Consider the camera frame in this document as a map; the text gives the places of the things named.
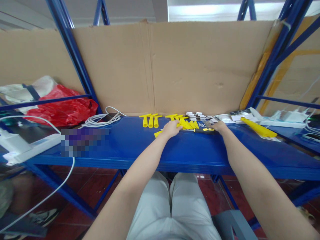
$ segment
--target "smartphone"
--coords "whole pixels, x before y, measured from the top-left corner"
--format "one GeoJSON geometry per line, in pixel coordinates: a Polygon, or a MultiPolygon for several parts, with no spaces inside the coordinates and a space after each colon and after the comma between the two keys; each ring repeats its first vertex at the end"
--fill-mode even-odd
{"type": "Polygon", "coordinates": [[[304,138],[306,138],[306,139],[310,139],[310,140],[313,140],[313,141],[316,141],[316,142],[320,143],[320,135],[318,135],[318,134],[314,134],[314,133],[307,133],[307,134],[302,135],[302,137],[304,137],[304,138]]]}

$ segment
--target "gray chair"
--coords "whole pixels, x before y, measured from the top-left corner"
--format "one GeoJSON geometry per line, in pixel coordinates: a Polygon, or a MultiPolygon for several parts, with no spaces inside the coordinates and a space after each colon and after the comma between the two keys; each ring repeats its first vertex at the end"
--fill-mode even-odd
{"type": "Polygon", "coordinates": [[[212,216],[212,221],[222,240],[234,240],[234,233],[238,240],[258,240],[240,210],[224,211],[212,216]]]}

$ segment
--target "white bag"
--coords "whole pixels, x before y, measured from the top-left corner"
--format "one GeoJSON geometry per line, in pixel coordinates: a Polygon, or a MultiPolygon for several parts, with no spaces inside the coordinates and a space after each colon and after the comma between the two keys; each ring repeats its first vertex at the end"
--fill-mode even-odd
{"type": "MultiPolygon", "coordinates": [[[[49,94],[57,83],[50,76],[43,76],[35,81],[32,86],[40,97],[49,94]]],[[[22,84],[11,84],[0,87],[0,92],[6,96],[6,100],[13,103],[24,103],[34,101],[30,92],[22,84]]],[[[38,108],[37,106],[19,108],[19,111],[26,114],[28,110],[38,108]]]]}

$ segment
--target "forearm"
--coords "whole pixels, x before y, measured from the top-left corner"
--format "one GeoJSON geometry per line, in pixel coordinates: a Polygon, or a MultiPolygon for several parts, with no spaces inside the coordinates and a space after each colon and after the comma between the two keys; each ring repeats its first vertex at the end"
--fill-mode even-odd
{"type": "Polygon", "coordinates": [[[141,194],[157,169],[168,138],[159,135],[134,161],[121,179],[86,239],[126,239],[141,194]]]}
{"type": "Polygon", "coordinates": [[[268,239],[316,239],[315,229],[296,209],[266,167],[229,130],[221,132],[229,163],[268,239]]]}

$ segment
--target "screwdriver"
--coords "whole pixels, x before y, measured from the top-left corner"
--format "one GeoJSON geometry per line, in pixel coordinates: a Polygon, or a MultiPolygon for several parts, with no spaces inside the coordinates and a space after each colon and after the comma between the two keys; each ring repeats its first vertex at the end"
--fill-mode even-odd
{"type": "Polygon", "coordinates": [[[203,134],[218,134],[213,128],[200,128],[200,129],[193,129],[193,130],[180,130],[180,131],[193,131],[195,133],[203,133],[203,134]]]}

